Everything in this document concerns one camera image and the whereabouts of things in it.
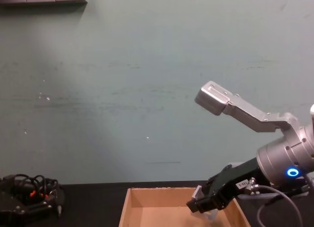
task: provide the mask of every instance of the table surface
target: table surface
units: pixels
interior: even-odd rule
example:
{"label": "table surface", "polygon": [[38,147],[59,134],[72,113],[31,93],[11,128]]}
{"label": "table surface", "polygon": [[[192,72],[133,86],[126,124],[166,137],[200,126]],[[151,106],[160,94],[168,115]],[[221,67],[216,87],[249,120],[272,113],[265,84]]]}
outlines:
{"label": "table surface", "polygon": [[[62,217],[58,219],[52,214],[49,218],[27,225],[27,227],[118,227],[128,188],[196,187],[204,183],[205,181],[167,181],[64,185],[66,202]],[[311,206],[313,202],[314,198],[295,201],[302,212],[304,227],[312,226],[313,214],[308,206]],[[260,227],[256,220],[256,213],[265,201],[238,199],[238,203],[251,227]],[[267,227],[297,226],[296,214],[285,200],[265,208],[261,213],[261,218]]]}

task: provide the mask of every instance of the cardboard box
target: cardboard box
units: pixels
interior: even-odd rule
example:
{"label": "cardboard box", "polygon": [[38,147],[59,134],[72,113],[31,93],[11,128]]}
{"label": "cardboard box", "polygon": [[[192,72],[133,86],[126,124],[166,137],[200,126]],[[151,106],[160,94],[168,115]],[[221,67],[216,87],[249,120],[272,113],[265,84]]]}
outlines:
{"label": "cardboard box", "polygon": [[119,227],[250,227],[236,200],[214,221],[185,205],[194,188],[128,189]]}

